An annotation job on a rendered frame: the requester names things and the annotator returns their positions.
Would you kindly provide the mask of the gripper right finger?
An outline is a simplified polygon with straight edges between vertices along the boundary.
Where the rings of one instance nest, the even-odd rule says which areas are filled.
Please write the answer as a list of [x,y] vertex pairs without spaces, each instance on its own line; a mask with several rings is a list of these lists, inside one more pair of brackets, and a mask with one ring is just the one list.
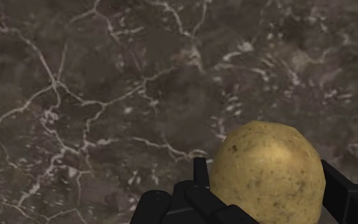
[[358,224],[358,184],[325,160],[321,163],[326,179],[322,205],[338,224]]

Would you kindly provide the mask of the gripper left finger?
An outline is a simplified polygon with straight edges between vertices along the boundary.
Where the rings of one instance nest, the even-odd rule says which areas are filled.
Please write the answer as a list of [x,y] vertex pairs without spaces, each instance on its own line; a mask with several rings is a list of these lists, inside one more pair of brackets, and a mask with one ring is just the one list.
[[236,205],[226,205],[210,191],[207,162],[193,161],[193,179],[174,185],[173,194],[142,194],[130,224],[259,224]]

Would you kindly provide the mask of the yellow-brown potato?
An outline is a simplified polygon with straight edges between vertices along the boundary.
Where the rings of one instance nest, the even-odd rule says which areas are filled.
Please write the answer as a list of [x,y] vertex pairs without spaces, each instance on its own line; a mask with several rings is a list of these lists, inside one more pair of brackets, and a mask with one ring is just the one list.
[[210,190],[259,224],[317,224],[326,180],[320,155],[295,128],[252,121],[217,150]]

